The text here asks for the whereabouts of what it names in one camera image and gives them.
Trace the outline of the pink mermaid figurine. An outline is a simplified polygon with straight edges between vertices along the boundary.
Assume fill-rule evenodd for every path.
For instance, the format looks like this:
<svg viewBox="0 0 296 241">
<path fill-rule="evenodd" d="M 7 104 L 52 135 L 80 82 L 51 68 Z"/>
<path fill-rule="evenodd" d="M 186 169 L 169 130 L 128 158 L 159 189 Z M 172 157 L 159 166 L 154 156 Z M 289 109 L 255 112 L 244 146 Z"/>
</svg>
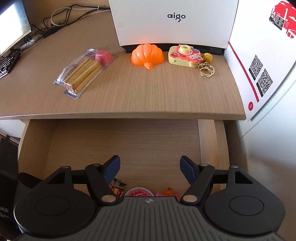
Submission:
<svg viewBox="0 0 296 241">
<path fill-rule="evenodd" d="M 174 191 L 173 188 L 167 188 L 163 193 L 157 192 L 156 193 L 157 197 L 165 197 L 165 196 L 174 196 L 177 201 L 180 200 L 180 192 L 179 191 Z"/>
</svg>

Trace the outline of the computer monitor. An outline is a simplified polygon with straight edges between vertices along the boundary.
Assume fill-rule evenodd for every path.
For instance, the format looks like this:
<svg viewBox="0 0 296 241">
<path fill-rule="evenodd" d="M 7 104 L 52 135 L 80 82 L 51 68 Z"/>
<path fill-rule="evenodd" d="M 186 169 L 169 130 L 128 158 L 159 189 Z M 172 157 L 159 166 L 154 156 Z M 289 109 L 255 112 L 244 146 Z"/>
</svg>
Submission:
<svg viewBox="0 0 296 241">
<path fill-rule="evenodd" d="M 2 57 L 32 30 L 22 0 L 1 1 L 0 21 Z"/>
</svg>

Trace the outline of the black-haired doll keychain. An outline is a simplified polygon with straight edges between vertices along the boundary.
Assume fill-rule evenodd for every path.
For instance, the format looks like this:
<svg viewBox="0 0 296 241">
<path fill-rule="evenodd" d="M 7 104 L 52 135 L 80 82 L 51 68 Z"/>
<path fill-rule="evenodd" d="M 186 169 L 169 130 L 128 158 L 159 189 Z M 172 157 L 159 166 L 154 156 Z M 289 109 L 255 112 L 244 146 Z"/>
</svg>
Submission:
<svg viewBox="0 0 296 241">
<path fill-rule="evenodd" d="M 114 194 L 119 198 L 123 196 L 124 189 L 126 187 L 126 183 L 121 180 L 114 178 L 112 182 L 109 184 L 110 189 L 114 192 Z"/>
</svg>

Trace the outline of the white aigo computer case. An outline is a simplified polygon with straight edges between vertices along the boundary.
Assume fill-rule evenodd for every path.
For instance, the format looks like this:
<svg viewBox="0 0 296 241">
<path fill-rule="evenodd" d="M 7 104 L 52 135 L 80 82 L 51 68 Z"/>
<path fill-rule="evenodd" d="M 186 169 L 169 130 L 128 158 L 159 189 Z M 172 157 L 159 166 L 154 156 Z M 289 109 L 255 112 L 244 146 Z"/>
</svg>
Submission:
<svg viewBox="0 0 296 241">
<path fill-rule="evenodd" d="M 222 55 L 228 47 L 238 1 L 109 1 L 119 45 L 131 53 L 140 44 L 163 51 L 186 44 Z"/>
</svg>

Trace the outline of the red lid jelly cup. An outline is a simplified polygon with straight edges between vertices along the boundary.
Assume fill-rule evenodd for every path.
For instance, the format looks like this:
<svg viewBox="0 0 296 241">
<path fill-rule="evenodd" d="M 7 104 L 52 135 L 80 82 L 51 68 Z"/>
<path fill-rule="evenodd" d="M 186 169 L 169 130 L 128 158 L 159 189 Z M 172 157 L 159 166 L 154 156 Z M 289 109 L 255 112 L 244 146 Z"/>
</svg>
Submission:
<svg viewBox="0 0 296 241">
<path fill-rule="evenodd" d="M 132 188 L 132 189 L 128 190 L 125 193 L 125 196 L 130 196 L 130 197 L 154 197 L 154 194 L 150 190 L 148 190 L 146 188 L 135 187 L 135 188 Z"/>
</svg>

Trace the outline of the biscuit sticks snack pack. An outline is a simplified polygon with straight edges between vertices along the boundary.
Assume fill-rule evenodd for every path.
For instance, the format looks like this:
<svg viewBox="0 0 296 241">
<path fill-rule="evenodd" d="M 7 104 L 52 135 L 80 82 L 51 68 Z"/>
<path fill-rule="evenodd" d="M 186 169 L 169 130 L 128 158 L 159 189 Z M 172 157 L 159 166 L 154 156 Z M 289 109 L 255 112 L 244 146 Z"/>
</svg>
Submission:
<svg viewBox="0 0 296 241">
<path fill-rule="evenodd" d="M 89 48 L 66 66 L 53 84 L 65 88 L 64 94 L 78 99 L 88 86 L 106 69 L 116 56 L 107 50 Z"/>
</svg>

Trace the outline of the toy camera keychain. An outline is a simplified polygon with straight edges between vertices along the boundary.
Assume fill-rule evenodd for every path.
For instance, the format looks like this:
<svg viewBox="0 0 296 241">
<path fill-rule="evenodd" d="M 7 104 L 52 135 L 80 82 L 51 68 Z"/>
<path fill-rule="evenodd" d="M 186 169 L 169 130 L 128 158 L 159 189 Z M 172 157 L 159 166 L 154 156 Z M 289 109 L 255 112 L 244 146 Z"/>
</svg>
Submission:
<svg viewBox="0 0 296 241">
<path fill-rule="evenodd" d="M 168 60 L 173 65 L 198 68 L 200 74 L 204 77 L 212 77 L 215 69 L 211 65 L 213 56 L 210 53 L 201 53 L 199 49 L 179 44 L 172 46 L 168 52 Z"/>
</svg>

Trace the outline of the black keyboard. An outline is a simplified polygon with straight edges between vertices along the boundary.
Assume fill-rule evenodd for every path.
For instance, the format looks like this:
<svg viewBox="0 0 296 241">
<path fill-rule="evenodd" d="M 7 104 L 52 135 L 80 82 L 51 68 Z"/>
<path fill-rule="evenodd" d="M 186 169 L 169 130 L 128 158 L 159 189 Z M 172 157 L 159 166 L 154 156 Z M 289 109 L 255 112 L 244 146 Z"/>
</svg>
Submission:
<svg viewBox="0 0 296 241">
<path fill-rule="evenodd" d="M 21 57 L 21 53 L 18 52 L 14 55 L 8 56 L 2 63 L 1 63 L 1 69 L 0 69 L 0 78 L 3 78 L 7 74 L 11 72 L 11 70 L 14 68 L 16 63 L 19 61 Z"/>
</svg>

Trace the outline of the wooden drawer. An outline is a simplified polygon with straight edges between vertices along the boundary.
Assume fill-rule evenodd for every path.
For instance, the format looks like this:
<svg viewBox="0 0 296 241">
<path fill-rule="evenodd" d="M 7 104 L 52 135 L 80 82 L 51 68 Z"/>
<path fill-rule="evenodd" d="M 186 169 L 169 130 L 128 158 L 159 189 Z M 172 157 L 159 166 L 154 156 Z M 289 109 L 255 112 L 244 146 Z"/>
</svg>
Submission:
<svg viewBox="0 0 296 241">
<path fill-rule="evenodd" d="M 189 184 L 180 157 L 228 169 L 221 120 L 65 119 L 30 120 L 19 147 L 18 170 L 44 179 L 62 166 L 74 170 L 118 155 L 117 178 L 126 190 L 167 188 L 184 193 Z"/>
</svg>

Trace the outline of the white cardboard box red print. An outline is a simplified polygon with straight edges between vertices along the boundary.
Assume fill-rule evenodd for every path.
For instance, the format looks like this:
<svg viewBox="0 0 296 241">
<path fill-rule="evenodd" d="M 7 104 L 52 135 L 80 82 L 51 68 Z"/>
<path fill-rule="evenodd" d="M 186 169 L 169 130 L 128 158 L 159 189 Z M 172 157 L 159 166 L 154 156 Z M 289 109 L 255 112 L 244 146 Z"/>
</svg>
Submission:
<svg viewBox="0 0 296 241">
<path fill-rule="evenodd" d="M 295 64 L 295 6 L 291 1 L 239 1 L 224 56 L 250 120 Z"/>
</svg>

